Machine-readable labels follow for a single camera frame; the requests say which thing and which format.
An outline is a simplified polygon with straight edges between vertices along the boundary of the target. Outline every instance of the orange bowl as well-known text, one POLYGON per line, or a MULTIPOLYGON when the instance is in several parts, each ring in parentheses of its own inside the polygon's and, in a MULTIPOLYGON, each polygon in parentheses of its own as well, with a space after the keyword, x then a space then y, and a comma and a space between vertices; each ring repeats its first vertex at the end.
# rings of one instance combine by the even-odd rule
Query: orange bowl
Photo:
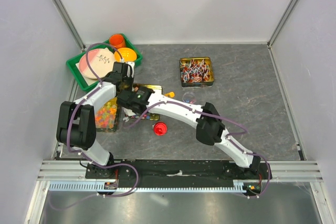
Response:
MULTIPOLYGON (((118 51, 122 55, 124 62, 135 61, 137 58, 136 57, 137 53, 131 48, 123 47, 123 48, 119 48, 118 51)), ((114 52, 114 57, 116 61, 120 62, 120 55, 118 54, 117 51, 114 52)))

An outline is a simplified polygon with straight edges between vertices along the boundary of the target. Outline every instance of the pink plate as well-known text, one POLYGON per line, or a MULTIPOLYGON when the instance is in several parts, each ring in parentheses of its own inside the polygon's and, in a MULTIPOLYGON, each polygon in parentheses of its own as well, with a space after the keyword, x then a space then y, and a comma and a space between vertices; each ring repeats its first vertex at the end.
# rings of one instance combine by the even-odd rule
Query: pink plate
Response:
MULTIPOLYGON (((100 78, 106 76, 106 74, 113 69, 115 58, 113 53, 107 48, 89 51, 88 58, 91 68, 100 78)), ((94 76, 88 67, 85 54, 79 61, 78 69, 83 76, 96 79, 96 76, 94 76)))

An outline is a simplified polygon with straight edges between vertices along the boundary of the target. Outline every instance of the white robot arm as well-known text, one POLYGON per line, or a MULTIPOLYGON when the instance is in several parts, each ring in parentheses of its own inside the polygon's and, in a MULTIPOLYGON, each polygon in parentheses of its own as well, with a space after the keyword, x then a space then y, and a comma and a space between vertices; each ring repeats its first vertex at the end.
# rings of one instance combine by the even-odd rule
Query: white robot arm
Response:
POLYGON ((155 93, 146 87, 140 87, 137 92, 134 92, 131 90, 134 64, 130 64, 130 62, 119 64, 120 69, 123 68, 122 65, 128 64, 131 68, 125 67, 124 69, 128 70, 127 72, 124 71, 123 74, 121 74, 121 71, 116 74, 113 68, 113 71, 109 74, 113 78, 106 78, 95 94, 90 95, 88 93, 73 103, 64 102, 62 104, 57 127, 57 140, 59 142, 67 143, 66 133, 69 127, 69 117, 74 106, 85 99, 77 115, 80 122, 74 124, 71 129, 70 146, 81 150, 91 160, 100 165, 112 164, 113 155, 106 151, 98 141, 95 141, 94 112, 117 96, 118 105, 130 109, 134 113, 142 114, 149 111, 189 124, 196 129, 196 138, 201 143, 217 146, 228 154, 239 167, 257 169, 260 158, 248 155, 247 153, 251 153, 250 150, 244 148, 232 136, 228 136, 229 132, 222 121, 214 118, 218 117, 219 114, 212 104, 206 103, 204 106, 187 104, 155 93))

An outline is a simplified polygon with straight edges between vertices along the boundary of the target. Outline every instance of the red cap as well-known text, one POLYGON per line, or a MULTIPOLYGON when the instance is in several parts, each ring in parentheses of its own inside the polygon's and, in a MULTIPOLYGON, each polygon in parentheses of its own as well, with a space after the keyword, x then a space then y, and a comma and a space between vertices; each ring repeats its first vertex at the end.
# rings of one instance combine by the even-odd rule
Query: red cap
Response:
POLYGON ((154 133, 158 136, 162 136, 167 133, 167 125, 165 123, 156 123, 153 127, 154 133))

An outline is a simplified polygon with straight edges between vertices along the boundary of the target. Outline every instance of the metal frame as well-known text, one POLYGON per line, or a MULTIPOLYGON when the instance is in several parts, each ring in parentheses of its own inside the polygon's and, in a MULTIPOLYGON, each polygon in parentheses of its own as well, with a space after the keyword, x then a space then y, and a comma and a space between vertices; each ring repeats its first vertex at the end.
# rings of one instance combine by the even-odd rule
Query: metal frame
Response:
MULTIPOLYGON (((326 199, 326 192, 324 190, 324 182, 321 173, 315 161, 270 161, 269 164, 273 175, 273 179, 270 181, 271 183, 309 182, 323 224, 336 223, 333 217, 333 213, 330 210, 331 208, 329 207, 328 201, 326 199)), ((89 186, 92 183, 99 184, 101 182, 114 182, 114 179, 85 179, 85 173, 86 169, 79 165, 78 160, 43 161, 40 172, 38 174, 37 183, 25 223, 39 223, 50 184, 57 185, 63 183, 72 185, 72 187, 63 188, 63 191, 72 191, 74 189, 73 186, 75 185, 81 185, 80 191, 90 191, 91 189, 89 186)), ((241 183, 257 182, 257 180, 235 180, 234 182, 235 186, 239 187, 241 183)), ((155 188, 146 188, 139 191, 155 190, 155 188)), ((174 188, 166 188, 165 191, 179 190, 174 190, 174 188)), ((233 192, 232 189, 227 190, 225 188, 205 188, 204 190, 194 191, 213 191, 214 193, 233 192)))
MULTIPOLYGON (((91 192, 126 192, 131 188, 118 187, 118 189, 104 189, 105 181, 55 181, 50 182, 49 191, 91 191, 91 192)), ((244 183, 233 181, 233 187, 207 187, 207 188, 137 188, 137 193, 246 193, 244 183)))
POLYGON ((302 140, 301 140, 301 136, 300 136, 299 130, 296 127, 296 123, 295 123, 295 120, 294 120, 294 117, 293 117, 293 113, 292 113, 292 108, 291 108, 289 100, 288 100, 288 95, 287 95, 285 86, 284 86, 284 84, 283 84, 283 82, 281 80, 281 75, 279 73, 276 60, 274 58, 272 49, 270 47, 268 47, 268 51, 269 51, 269 55, 271 57, 271 61, 272 61, 272 64, 273 64, 275 75, 276 75, 277 80, 278 80, 280 92, 281 92, 281 95, 282 95, 282 98, 283 98, 283 102, 285 104, 285 108, 286 108, 286 112, 287 112, 287 115, 288 115, 289 123, 290 123, 290 126, 291 126, 292 131, 293 131, 293 135, 294 135, 294 139, 295 139, 298 151, 302 152, 303 159, 306 160, 306 156, 305 156, 305 153, 303 151, 304 150, 304 146, 303 146, 303 143, 302 143, 302 140))
POLYGON ((299 0, 290 0, 284 14, 282 15, 277 27, 275 28, 273 34, 271 35, 271 38, 269 39, 267 45, 269 47, 272 47, 275 40, 277 39, 279 33, 281 32, 282 28, 284 27, 284 25, 286 24, 289 16, 291 15, 291 13, 293 12, 295 6, 298 4, 299 0))
POLYGON ((76 41, 77 45, 83 50, 85 48, 85 44, 79 36, 67 10, 65 9, 61 0, 52 0, 53 3, 56 5, 60 15, 62 16, 65 24, 68 26, 74 40, 76 41))

